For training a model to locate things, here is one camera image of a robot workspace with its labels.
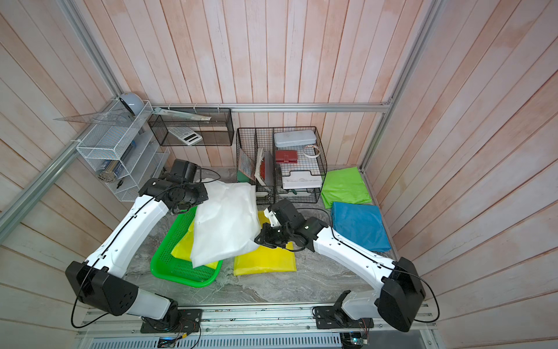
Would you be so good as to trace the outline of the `white translucent raincoat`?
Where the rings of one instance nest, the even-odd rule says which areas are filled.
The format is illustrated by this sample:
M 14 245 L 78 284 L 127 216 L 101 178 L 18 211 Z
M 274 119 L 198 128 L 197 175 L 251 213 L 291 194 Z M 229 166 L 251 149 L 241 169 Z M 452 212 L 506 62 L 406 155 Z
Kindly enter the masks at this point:
M 196 208 L 193 267 L 250 253 L 260 233 L 256 187 L 248 183 L 206 183 L 208 200 Z

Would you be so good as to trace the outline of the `neon yellow raincoat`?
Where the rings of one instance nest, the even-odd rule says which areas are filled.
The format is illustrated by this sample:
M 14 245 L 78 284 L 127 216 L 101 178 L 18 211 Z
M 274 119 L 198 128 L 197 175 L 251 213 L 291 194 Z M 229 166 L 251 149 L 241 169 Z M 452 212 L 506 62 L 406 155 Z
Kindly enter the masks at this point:
M 187 222 L 182 219 L 180 222 L 177 220 L 171 227 L 171 235 L 177 239 L 171 255 L 180 260 L 192 261 L 191 255 L 193 251 L 193 243 L 195 239 L 194 221 Z

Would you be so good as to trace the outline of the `green plastic basket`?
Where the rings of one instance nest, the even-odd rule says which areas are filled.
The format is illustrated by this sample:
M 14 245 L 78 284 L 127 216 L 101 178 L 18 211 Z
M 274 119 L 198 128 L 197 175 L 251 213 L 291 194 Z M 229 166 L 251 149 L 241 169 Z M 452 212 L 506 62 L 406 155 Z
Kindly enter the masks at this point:
M 209 286 L 216 280 L 223 261 L 219 261 L 215 268 L 209 266 L 194 268 L 190 261 L 171 255 L 171 251 L 187 235 L 195 216 L 196 208 L 191 209 L 188 213 L 177 216 L 176 221 L 172 224 L 151 260 L 152 275 L 159 279 L 194 288 Z

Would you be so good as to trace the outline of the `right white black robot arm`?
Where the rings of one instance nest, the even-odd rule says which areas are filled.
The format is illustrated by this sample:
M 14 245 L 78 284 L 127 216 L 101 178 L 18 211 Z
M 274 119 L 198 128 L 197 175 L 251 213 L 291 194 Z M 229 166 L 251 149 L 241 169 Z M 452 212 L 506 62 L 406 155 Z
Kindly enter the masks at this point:
M 373 317 L 379 316 L 393 329 L 409 332 L 418 321 L 430 285 L 418 275 L 410 260 L 404 257 L 393 260 L 368 251 L 321 219 L 305 218 L 288 199 L 269 206 L 264 215 L 267 222 L 254 240 L 258 245 L 284 250 L 292 242 L 298 251 L 309 250 L 328 257 L 371 286 L 367 292 L 346 290 L 334 305 L 313 308 L 319 329 L 358 325 L 368 329 L 373 325 Z

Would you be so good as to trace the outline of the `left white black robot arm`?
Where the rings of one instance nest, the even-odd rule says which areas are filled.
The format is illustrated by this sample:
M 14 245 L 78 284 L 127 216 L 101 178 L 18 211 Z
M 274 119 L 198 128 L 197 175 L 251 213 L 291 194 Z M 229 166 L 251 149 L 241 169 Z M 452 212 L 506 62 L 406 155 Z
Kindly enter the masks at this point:
M 199 165 L 177 160 L 170 172 L 146 181 L 132 209 L 113 233 L 82 263 L 72 262 L 65 275 L 76 302 L 104 315 L 139 316 L 155 331 L 182 329 L 177 302 L 124 280 L 136 251 L 168 213 L 178 214 L 208 200 Z

